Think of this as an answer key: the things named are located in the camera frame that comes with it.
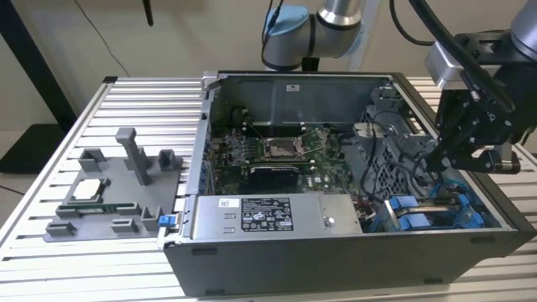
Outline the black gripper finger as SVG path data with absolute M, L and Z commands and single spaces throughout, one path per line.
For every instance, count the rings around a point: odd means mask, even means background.
M 517 174 L 521 164 L 513 145 L 503 143 L 482 150 L 477 158 L 471 157 L 467 170 L 486 174 Z
M 427 171 L 441 172 L 451 167 L 466 170 L 466 131 L 462 126 L 441 128 L 437 144 L 425 157 Z

